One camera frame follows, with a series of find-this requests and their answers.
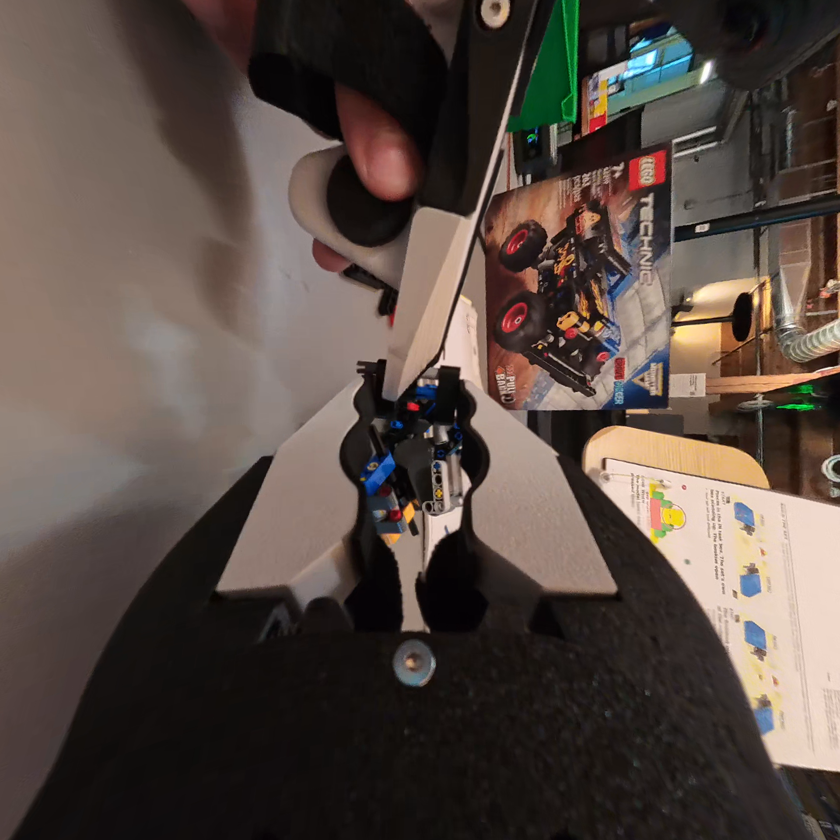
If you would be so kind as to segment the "person's left hand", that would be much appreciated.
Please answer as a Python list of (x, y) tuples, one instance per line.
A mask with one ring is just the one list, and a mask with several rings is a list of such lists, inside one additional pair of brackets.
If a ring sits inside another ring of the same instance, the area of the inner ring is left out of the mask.
[[(184, 1), (211, 40), (246, 73), (257, 2)], [(413, 139), (393, 116), (363, 94), (336, 85), (335, 101), (343, 141), (362, 185), (386, 201), (414, 195), (424, 163)]]

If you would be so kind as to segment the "large black grey lego chassis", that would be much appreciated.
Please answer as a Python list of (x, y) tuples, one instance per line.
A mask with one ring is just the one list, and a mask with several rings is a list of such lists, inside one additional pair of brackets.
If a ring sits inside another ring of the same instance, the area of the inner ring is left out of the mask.
[(432, 518), (460, 508), (466, 495), (459, 387), (459, 368), (431, 370), (397, 400), (385, 426), (386, 446), (409, 497)]

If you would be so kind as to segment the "wooden board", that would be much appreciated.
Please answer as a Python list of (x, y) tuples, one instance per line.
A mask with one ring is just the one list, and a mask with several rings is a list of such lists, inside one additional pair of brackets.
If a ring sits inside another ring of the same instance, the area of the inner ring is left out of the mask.
[(593, 476), (603, 470), (608, 459), (746, 487), (771, 488), (758, 461), (740, 449), (634, 427), (610, 426), (597, 431), (583, 449), (583, 471)]

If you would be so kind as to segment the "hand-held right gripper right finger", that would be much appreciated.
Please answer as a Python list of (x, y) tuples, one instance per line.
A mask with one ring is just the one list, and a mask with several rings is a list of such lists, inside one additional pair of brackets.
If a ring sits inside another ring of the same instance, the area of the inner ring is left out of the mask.
[(420, 591), (531, 608), (618, 593), (560, 456), (472, 382), (459, 385), (460, 524), (438, 541)]

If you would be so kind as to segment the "printed instruction sheet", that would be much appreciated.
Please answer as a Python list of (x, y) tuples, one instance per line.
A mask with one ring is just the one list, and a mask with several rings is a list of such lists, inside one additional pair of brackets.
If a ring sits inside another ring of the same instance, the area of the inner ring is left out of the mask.
[(607, 496), (679, 573), (771, 759), (839, 771), (839, 508), (607, 458)]

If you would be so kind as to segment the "silver ventilation duct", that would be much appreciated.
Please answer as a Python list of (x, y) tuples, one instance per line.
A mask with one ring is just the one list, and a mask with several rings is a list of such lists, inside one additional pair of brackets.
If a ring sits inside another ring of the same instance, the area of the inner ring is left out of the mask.
[(824, 221), (816, 217), (768, 230), (773, 336), (783, 357), (796, 364), (809, 364), (839, 351), (838, 315), (806, 314), (807, 303), (826, 284)]

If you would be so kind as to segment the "green plastic storage bin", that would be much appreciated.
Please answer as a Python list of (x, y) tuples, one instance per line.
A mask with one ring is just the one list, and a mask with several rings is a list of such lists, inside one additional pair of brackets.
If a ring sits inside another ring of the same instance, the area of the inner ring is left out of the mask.
[(579, 1), (554, 2), (518, 115), (507, 131), (531, 131), (543, 125), (575, 123), (579, 106)]

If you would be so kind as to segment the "lego set box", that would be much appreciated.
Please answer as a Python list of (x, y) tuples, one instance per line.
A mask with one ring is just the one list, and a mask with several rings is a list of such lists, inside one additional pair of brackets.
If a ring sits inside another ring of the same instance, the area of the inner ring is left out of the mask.
[(487, 362), (501, 407), (667, 408), (672, 149), (593, 157), (493, 197)]

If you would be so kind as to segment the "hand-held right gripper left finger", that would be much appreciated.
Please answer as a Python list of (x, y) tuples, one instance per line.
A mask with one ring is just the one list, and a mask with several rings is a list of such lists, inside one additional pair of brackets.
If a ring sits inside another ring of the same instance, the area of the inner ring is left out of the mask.
[(372, 595), (403, 609), (400, 572), (377, 535), (360, 473), (371, 458), (370, 383), (357, 377), (282, 443), (217, 583), (232, 599)]

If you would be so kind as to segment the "black device with lit screen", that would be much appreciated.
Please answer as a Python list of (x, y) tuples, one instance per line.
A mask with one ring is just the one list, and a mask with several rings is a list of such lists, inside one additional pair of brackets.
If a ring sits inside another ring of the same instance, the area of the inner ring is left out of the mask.
[(558, 128), (557, 123), (544, 124), (512, 134), (514, 169), (522, 179), (543, 179), (557, 164)]

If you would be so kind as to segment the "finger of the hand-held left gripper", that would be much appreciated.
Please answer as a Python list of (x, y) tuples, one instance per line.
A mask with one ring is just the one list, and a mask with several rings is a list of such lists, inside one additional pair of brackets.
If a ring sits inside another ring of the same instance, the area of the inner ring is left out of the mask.
[(479, 209), (466, 216), (416, 211), (385, 360), (387, 402), (396, 402), (442, 353), (481, 218)]

